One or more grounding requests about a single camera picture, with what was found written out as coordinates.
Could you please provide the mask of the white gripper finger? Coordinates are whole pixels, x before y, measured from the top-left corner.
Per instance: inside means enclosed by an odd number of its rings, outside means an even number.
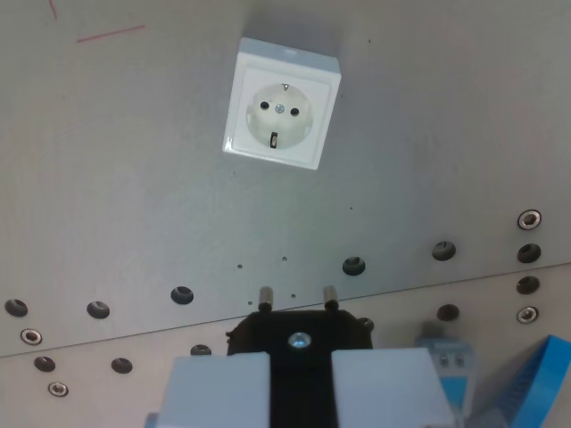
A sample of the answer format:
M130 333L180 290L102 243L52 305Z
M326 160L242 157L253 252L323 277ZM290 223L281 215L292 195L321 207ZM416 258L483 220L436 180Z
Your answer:
M176 358L160 410L145 426L269 427L269 355Z
M340 427L456 425L427 350L336 350L331 362Z

